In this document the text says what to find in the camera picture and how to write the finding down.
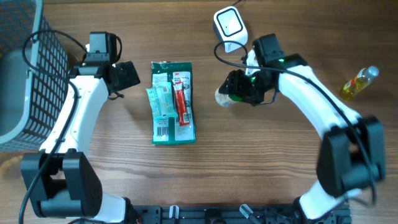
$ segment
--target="white device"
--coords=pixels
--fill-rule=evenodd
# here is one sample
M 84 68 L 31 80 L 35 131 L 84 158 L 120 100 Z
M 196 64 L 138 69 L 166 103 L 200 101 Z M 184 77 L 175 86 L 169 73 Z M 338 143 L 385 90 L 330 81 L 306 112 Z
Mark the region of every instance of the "white device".
M 213 28 L 220 41 L 232 40 L 245 45 L 248 42 L 248 30 L 244 26 L 238 9 L 226 7 L 214 14 Z M 241 46 L 231 42 L 224 43 L 225 52 L 232 52 Z

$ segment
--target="bottle cap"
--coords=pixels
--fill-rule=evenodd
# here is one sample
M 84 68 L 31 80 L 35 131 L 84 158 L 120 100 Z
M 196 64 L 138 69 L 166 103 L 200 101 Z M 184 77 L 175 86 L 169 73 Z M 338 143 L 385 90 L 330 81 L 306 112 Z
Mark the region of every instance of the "bottle cap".
M 365 72 L 373 77 L 379 75 L 379 69 L 376 66 L 370 66 Z

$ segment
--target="small bottle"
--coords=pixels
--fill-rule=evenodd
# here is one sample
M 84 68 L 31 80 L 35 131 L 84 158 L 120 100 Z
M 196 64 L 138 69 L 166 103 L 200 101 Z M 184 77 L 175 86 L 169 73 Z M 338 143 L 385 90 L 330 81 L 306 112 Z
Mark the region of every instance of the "small bottle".
M 376 66 L 363 68 L 341 88 L 340 96 L 345 100 L 352 100 L 355 95 L 367 87 L 378 75 L 379 69 Z

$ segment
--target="barcode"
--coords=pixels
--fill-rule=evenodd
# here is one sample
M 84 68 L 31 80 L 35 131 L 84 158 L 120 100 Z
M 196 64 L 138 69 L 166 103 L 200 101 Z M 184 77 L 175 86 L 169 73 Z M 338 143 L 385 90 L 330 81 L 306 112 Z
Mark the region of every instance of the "barcode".
M 184 123 L 189 123 L 189 117 L 188 117 L 188 114 L 187 114 L 187 113 L 184 113 L 184 114 L 182 115 L 182 117 L 184 118 Z
M 169 135 L 169 127 L 157 127 L 156 136 L 168 136 Z

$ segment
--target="green package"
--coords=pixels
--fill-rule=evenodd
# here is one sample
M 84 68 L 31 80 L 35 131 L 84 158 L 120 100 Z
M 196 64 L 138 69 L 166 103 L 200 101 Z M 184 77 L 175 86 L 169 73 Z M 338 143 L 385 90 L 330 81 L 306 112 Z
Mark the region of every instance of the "green package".
M 154 120 L 152 144 L 189 144 L 196 142 L 192 108 L 192 63 L 191 62 L 152 62 L 152 86 L 161 83 L 183 82 L 185 106 L 190 124 L 180 126 L 178 118 Z

